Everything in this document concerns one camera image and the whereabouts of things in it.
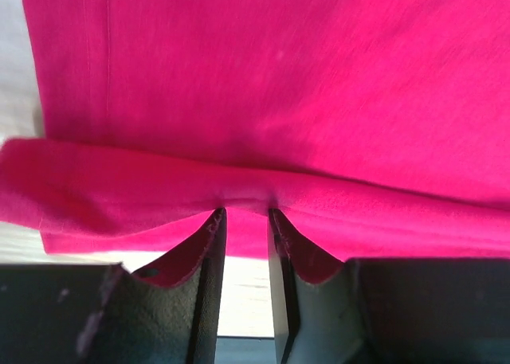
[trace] black plastic part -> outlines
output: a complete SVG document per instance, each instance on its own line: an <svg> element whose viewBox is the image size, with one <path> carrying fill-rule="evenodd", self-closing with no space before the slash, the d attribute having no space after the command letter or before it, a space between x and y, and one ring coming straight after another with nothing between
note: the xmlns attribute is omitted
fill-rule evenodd
<svg viewBox="0 0 510 364"><path fill-rule="evenodd" d="M294 249L304 239L269 212L278 364L510 362L509 260L352 259L329 276L327 252L310 265ZM285 319L300 320L291 339Z"/></svg>
<svg viewBox="0 0 510 364"><path fill-rule="evenodd" d="M133 275L120 265L0 266L0 363L212 364L226 212Z"/></svg>

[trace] pink cloth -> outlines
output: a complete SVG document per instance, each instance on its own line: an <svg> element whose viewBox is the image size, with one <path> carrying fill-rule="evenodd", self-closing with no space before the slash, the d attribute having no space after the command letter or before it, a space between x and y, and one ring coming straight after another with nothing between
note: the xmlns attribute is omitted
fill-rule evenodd
<svg viewBox="0 0 510 364"><path fill-rule="evenodd" d="M50 139L3 147L0 214L48 252L224 205L264 256L277 205L341 259L510 256L510 0L23 2Z"/></svg>

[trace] white wooden surface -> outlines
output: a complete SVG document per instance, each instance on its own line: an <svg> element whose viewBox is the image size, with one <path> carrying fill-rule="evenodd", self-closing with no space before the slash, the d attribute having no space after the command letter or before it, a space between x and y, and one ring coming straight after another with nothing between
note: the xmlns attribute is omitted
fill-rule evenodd
<svg viewBox="0 0 510 364"><path fill-rule="evenodd" d="M22 1L0 0L0 143L11 136L41 133L40 104ZM37 231L0 223L0 263L122 261L134 270L161 253L47 256ZM273 336L267 261L227 258L218 333Z"/></svg>

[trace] folded cloth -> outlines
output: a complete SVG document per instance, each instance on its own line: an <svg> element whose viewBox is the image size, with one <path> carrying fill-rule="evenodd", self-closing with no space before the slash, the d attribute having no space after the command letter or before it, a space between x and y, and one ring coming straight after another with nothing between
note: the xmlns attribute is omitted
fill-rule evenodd
<svg viewBox="0 0 510 364"><path fill-rule="evenodd" d="M47 251L224 205L263 256L277 205L340 258L507 254L510 0L23 3L53 141L4 146L0 210Z"/></svg>

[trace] pink fabric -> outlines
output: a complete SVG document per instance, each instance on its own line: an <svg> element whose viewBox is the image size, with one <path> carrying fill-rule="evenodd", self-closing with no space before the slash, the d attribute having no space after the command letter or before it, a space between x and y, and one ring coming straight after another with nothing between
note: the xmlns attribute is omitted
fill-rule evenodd
<svg viewBox="0 0 510 364"><path fill-rule="evenodd" d="M342 259L510 256L510 0L23 2L50 139L3 147L0 214L47 251L225 205L264 256L278 205Z"/></svg>

